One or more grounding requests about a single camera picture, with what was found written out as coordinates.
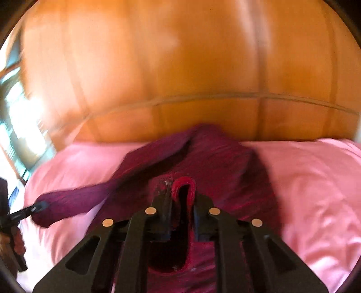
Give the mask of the person's left hand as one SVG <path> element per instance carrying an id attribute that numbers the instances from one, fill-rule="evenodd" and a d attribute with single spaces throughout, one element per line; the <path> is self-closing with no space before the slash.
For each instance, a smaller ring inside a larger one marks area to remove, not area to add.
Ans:
<path id="1" fill-rule="evenodd" d="M 10 231 L 10 234 L 1 233 L 1 259 L 16 278 L 18 275 L 18 267 L 12 255 L 18 254 L 23 256 L 26 248 L 20 229 L 18 227 L 12 227 Z"/>

